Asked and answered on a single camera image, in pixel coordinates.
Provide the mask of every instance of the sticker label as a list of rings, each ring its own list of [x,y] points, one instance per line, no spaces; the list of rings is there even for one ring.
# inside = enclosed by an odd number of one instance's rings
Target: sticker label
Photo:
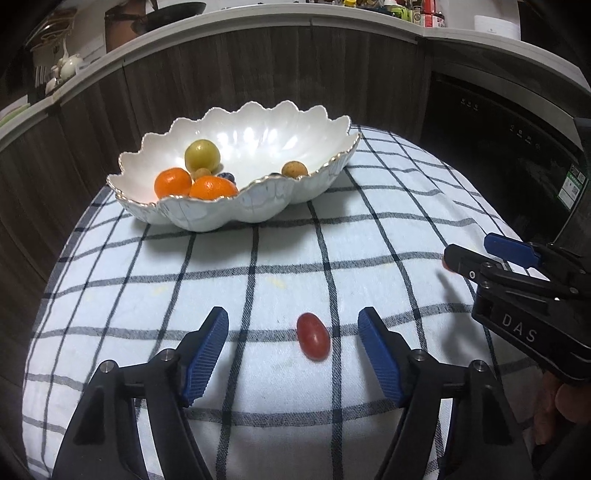
[[[570,166],[570,170],[566,174],[566,178],[564,179],[564,183],[558,194],[558,198],[568,210],[573,208],[581,190],[583,190],[583,185],[586,179],[587,178],[583,172],[581,172],[576,165],[573,164]]]

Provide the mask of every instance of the table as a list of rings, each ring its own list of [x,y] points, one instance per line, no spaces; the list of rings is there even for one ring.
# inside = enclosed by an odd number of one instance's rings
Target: table
[[[471,319],[473,284],[441,262],[448,244],[485,253],[486,233],[514,232],[459,172],[389,132],[359,130],[357,152],[326,193],[259,225],[150,226],[99,192],[56,264],[31,341],[22,412],[35,476],[51,474],[100,362],[137,364],[174,348],[217,305],[229,314],[228,341],[204,397],[186,410],[214,478],[373,478],[400,411],[356,335],[366,306],[439,361],[485,360],[530,441],[540,371]],[[324,362],[300,351],[303,312],[329,327]],[[429,479],[450,409],[444,401]],[[160,479],[147,409],[138,410],[147,469]]]

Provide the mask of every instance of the screw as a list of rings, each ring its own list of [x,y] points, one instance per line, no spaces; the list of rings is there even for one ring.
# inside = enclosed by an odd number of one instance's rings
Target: screw
[[[474,360],[472,366],[479,372],[486,372],[488,370],[488,365],[482,360]]]
[[[105,360],[99,365],[100,371],[104,374],[109,373],[115,367],[115,362],[113,360]]]
[[[174,348],[167,348],[165,350],[162,350],[158,354],[158,357],[164,362],[168,362],[169,360],[172,360],[172,358],[174,357]]]
[[[410,354],[415,360],[419,362],[426,360],[429,356],[429,354],[425,350],[421,350],[420,348],[413,350],[412,352],[410,352]]]

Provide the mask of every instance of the orange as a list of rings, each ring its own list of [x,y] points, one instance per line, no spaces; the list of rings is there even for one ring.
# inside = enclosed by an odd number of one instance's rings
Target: orange
[[[238,195],[238,189],[230,180],[212,175],[199,177],[193,183],[189,196],[202,200],[215,200],[220,197]]]
[[[167,195],[188,195],[191,190],[191,175],[183,168],[169,168],[158,174],[154,181],[154,191],[161,199]]]

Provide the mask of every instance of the white container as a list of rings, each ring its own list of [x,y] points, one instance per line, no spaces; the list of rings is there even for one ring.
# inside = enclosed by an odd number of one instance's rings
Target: white container
[[[288,100],[273,108],[249,102],[236,112],[212,108],[201,120],[177,118],[165,134],[145,134],[139,152],[119,156],[121,173],[109,175],[107,183],[119,203],[146,223],[208,232],[232,220],[264,222],[328,189],[359,144],[350,126],[348,116],[331,120],[321,105],[303,112]],[[217,145],[238,195],[159,200],[154,179],[168,168],[184,168],[184,151],[199,138]],[[292,179],[278,173],[291,160],[302,162],[309,175]]]
[[[474,15],[474,30],[521,40],[521,26],[500,18]]]

